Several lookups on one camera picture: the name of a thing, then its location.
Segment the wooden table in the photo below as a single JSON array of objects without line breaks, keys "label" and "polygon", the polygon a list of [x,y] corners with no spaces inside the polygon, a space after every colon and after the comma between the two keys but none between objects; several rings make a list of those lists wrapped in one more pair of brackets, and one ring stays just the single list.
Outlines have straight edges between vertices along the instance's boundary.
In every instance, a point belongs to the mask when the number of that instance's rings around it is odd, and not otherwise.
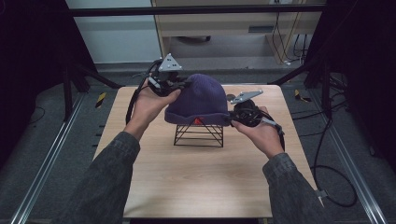
[{"label": "wooden table", "polygon": [[[305,154],[278,86],[223,86],[227,94],[263,90],[253,98],[267,106],[285,132],[286,151],[314,186]],[[125,126],[135,87],[118,92],[95,156]],[[163,112],[140,141],[125,217],[271,217],[262,167],[268,159],[235,128],[224,127],[224,147],[174,146],[176,125]]]}]

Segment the wire stand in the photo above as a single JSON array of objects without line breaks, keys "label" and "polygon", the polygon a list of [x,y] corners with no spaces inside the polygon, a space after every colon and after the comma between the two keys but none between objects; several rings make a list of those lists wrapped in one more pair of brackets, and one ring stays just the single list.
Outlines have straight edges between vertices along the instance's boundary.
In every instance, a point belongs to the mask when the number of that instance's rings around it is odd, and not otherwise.
[{"label": "wire stand", "polygon": [[189,125],[177,125],[174,146],[223,147],[223,127],[206,125],[196,118]]}]

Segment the purple knit hat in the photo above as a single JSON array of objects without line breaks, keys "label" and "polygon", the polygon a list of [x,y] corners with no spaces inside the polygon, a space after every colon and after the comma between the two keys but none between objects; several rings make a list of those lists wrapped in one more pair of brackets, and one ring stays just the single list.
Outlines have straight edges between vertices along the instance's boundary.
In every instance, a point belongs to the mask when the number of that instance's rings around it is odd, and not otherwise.
[{"label": "purple knit hat", "polygon": [[179,125],[190,125],[200,119],[205,125],[228,126],[230,116],[224,89],[212,77],[194,74],[191,85],[165,109],[165,120]]}]

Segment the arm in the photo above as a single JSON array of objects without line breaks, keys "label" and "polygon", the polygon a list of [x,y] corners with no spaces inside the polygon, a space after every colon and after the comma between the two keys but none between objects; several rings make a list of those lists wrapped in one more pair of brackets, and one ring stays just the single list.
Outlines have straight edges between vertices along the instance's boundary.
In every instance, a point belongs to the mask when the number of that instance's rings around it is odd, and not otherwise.
[{"label": "arm", "polygon": [[275,155],[263,167],[275,223],[332,223],[317,194],[288,154]]},{"label": "arm", "polygon": [[[268,113],[265,107],[260,109]],[[275,223],[332,223],[315,191],[283,151],[273,126],[262,122],[250,128],[236,121],[233,126],[270,159],[262,170]]]},{"label": "arm", "polygon": [[159,97],[150,88],[139,93],[134,113],[123,132],[92,162],[65,209],[51,223],[121,223],[140,138],[179,94],[180,91],[173,91],[167,97]]}]

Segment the person's right hand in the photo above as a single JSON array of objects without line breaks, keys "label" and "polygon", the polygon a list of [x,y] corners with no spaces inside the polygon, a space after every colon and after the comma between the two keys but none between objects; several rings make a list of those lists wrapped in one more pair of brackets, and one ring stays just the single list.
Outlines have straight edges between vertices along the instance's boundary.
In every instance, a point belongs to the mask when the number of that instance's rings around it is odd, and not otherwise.
[{"label": "person's right hand", "polygon": [[[268,113],[265,106],[260,106],[259,109]],[[275,155],[284,152],[274,126],[261,122],[256,127],[251,128],[235,120],[232,120],[232,124],[238,132],[246,135],[268,159],[271,160]]]}]

